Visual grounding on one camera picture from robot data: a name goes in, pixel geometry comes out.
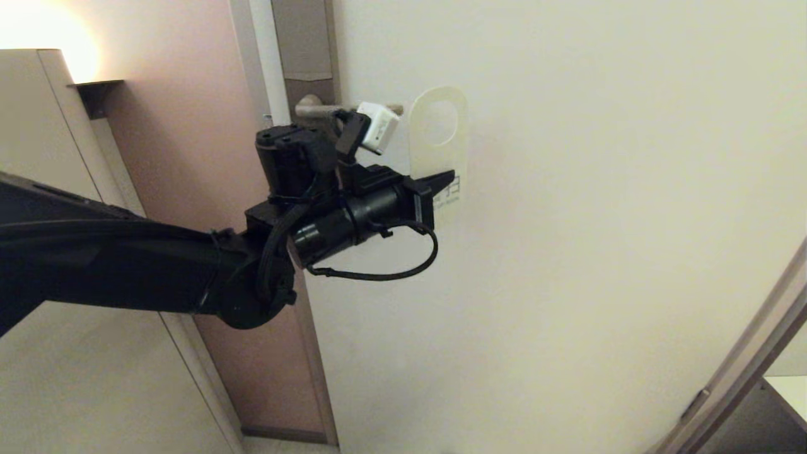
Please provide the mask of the blue do-not-disturb door hanger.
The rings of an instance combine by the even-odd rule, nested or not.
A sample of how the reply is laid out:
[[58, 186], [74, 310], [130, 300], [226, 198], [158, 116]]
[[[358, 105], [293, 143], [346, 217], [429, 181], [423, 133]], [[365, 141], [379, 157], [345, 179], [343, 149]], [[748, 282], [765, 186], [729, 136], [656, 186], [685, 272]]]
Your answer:
[[441, 86], [426, 90], [416, 98], [409, 112], [412, 177], [423, 178], [449, 170], [455, 172], [450, 186], [434, 198], [438, 229], [455, 224], [460, 218], [469, 145], [468, 102], [461, 89]]

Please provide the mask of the white door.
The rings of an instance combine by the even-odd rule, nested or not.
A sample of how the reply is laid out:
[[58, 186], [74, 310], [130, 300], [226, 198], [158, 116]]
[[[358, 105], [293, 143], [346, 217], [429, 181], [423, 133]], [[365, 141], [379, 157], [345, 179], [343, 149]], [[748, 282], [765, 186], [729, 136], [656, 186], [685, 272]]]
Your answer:
[[644, 454], [807, 231], [807, 0], [334, 0], [341, 95], [468, 100], [440, 255], [306, 277], [343, 454]]

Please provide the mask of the brown metal lock plate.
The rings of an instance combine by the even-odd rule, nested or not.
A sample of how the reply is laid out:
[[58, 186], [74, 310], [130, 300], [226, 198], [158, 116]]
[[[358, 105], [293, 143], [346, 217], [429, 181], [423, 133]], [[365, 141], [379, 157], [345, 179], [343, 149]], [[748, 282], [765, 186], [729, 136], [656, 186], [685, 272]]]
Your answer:
[[327, 120], [301, 119], [294, 114], [294, 107], [308, 94], [317, 95], [324, 104], [341, 104], [334, 0], [270, 3], [291, 120], [323, 129]]

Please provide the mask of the small metal hinge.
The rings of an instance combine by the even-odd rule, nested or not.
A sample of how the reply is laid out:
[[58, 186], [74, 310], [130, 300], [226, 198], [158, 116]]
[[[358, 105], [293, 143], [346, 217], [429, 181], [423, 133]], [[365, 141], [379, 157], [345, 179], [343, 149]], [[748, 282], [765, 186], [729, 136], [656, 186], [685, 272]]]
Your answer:
[[697, 413], [701, 405], [704, 404], [706, 400], [709, 399], [711, 391], [708, 387], [701, 388], [695, 395], [691, 402], [687, 405], [685, 410], [680, 416], [679, 421], [684, 422], [692, 416], [692, 414]]

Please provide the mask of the dark cabinet side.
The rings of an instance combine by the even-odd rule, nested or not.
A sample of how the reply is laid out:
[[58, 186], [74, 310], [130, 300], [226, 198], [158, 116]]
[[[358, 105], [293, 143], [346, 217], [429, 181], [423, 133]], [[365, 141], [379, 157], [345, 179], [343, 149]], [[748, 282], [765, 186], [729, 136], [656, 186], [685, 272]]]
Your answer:
[[761, 379], [697, 454], [807, 454], [807, 434]]

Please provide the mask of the dark wall lamp bracket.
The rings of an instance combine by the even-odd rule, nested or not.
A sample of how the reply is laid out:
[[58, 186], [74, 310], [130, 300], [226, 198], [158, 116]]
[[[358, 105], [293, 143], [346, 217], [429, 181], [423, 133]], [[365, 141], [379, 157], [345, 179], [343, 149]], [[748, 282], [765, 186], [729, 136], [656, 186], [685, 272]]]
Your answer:
[[107, 117], [106, 100], [118, 87], [125, 84], [123, 79], [106, 81], [87, 81], [87, 83], [74, 83], [68, 87], [78, 93], [84, 111], [90, 120], [99, 120]]

